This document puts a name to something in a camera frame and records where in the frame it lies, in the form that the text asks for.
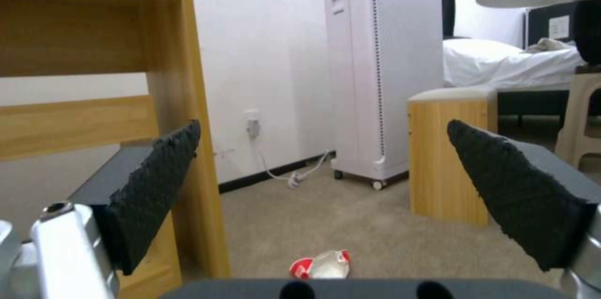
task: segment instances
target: trash on floor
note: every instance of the trash on floor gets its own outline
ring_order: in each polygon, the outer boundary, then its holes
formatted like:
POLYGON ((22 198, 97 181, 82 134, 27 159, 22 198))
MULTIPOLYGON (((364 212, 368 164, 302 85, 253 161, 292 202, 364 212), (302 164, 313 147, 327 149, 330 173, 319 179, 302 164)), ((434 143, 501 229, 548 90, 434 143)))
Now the trash on floor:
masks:
POLYGON ((302 258, 290 267, 293 277, 299 279, 346 278, 350 270, 347 250, 328 251, 315 258, 302 258))

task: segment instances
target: air purifier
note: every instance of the air purifier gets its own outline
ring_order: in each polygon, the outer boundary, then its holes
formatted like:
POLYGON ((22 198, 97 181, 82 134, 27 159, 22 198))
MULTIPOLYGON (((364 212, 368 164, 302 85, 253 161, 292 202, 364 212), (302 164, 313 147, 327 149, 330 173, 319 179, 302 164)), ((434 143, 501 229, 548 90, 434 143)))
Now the air purifier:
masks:
POLYGON ((334 176, 408 170, 408 98, 440 88, 442 0, 325 0, 334 176))

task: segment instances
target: wall socket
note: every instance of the wall socket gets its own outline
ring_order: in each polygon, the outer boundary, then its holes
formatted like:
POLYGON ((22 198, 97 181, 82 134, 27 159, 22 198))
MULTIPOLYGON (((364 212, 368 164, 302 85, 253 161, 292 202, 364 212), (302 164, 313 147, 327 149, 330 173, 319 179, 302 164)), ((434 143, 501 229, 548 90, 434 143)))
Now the wall socket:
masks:
POLYGON ((257 109, 244 111, 247 117, 247 133, 251 140, 257 138, 261 132, 261 114, 257 109))

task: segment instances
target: cloth on bed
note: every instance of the cloth on bed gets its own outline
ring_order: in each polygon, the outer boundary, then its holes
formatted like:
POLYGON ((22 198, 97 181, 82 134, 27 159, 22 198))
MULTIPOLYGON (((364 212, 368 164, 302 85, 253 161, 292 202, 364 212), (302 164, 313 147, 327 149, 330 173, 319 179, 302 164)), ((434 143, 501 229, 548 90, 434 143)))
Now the cloth on bed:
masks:
POLYGON ((529 46, 522 53, 524 54, 538 54, 543 51, 556 51, 563 49, 573 49, 573 46, 565 44, 562 41, 553 40, 553 38, 541 38, 535 45, 529 46))
POLYGON ((569 84, 585 62, 575 47, 529 54, 501 42, 444 41, 444 79, 448 87, 487 85, 497 90, 569 84))

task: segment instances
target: beige carpet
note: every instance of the beige carpet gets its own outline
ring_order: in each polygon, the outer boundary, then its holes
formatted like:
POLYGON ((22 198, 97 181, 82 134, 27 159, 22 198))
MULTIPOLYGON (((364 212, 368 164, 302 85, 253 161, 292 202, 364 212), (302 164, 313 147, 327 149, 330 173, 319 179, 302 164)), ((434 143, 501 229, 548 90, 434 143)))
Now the beige carpet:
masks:
MULTIPOLYGON (((503 122, 514 138, 553 145, 556 121, 503 122)), ((586 171, 598 177, 595 164, 586 171)), ((477 228, 412 215, 408 181, 381 192, 360 179, 335 181, 328 164, 296 190, 270 180, 222 195, 234 277, 288 277, 290 263, 347 248, 354 278, 517 278, 556 286, 498 226, 477 228)))

